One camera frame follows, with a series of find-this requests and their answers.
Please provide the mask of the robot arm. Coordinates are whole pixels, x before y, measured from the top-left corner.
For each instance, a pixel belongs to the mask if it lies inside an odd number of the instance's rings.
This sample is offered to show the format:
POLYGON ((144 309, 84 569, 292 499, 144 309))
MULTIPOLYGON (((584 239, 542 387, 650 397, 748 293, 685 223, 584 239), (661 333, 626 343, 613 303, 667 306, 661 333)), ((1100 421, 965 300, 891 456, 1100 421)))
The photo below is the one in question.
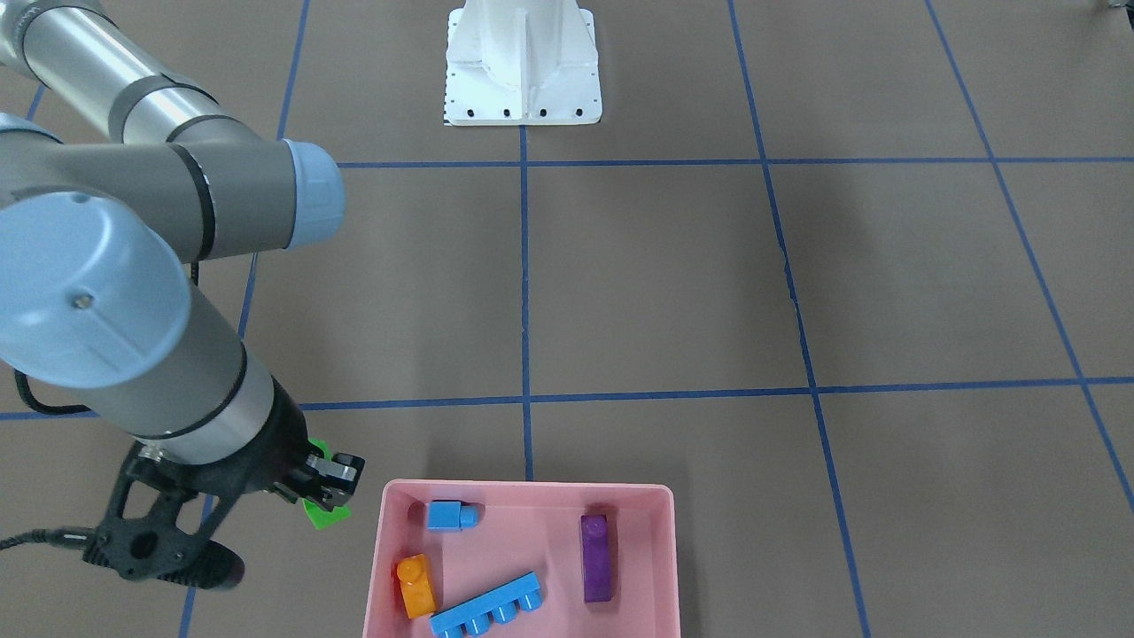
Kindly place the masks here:
POLYGON ((77 397, 188 490, 342 505, 363 463, 308 441, 186 270, 325 241, 346 210, 337 163, 260 137, 98 1, 5 1, 3 65, 108 137, 67 144, 3 116, 5 363, 77 397))

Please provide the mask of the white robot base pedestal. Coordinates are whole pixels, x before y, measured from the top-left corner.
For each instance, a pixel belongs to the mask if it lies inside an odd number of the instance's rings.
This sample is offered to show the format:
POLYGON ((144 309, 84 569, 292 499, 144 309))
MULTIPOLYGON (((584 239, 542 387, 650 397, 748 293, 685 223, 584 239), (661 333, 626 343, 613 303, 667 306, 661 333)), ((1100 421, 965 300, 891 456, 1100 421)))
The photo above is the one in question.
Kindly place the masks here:
POLYGON ((447 19, 443 124, 601 121, 593 12, 575 1, 466 1, 447 19))

